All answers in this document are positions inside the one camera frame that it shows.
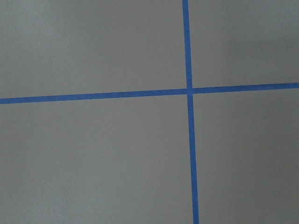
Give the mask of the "blue tape strip lengthwise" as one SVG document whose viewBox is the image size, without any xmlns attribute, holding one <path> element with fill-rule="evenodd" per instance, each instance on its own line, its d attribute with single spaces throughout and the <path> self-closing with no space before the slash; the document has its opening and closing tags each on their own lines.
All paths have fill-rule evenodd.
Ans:
<svg viewBox="0 0 299 224">
<path fill-rule="evenodd" d="M 190 151 L 190 168 L 191 168 L 191 187 L 192 187 L 192 216 L 193 216 L 193 223 L 198 224 L 199 223 L 199 202 L 198 202 L 195 127 L 194 127 L 194 105 L 193 105 L 193 92 L 192 92 L 193 90 L 192 57 L 191 57 L 188 0 L 182 1 L 182 8 L 183 8 L 183 25 L 184 25 L 185 73 L 186 73 L 188 133 L 189 133 L 189 151 Z"/>
</svg>

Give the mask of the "blue tape strip crosswise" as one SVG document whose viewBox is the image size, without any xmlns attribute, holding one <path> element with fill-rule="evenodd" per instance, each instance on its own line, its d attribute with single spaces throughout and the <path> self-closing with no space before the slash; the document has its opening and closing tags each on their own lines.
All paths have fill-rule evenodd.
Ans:
<svg viewBox="0 0 299 224">
<path fill-rule="evenodd" d="M 255 85 L 237 85 L 237 86 L 199 87 L 199 88 L 192 88 L 192 89 L 123 91 L 123 92 L 2 98 L 0 100 L 0 103 L 2 105 L 6 105 L 6 104 L 60 102 L 60 101 L 110 99 L 110 98 L 137 98 L 137 97 L 152 97 L 152 96 L 223 93 L 223 92 L 239 92 L 239 91 L 269 91 L 269 90 L 282 90 L 282 89 L 297 89 L 298 87 L 299 87 L 298 83 L 282 83 L 282 84 L 255 84 Z"/>
</svg>

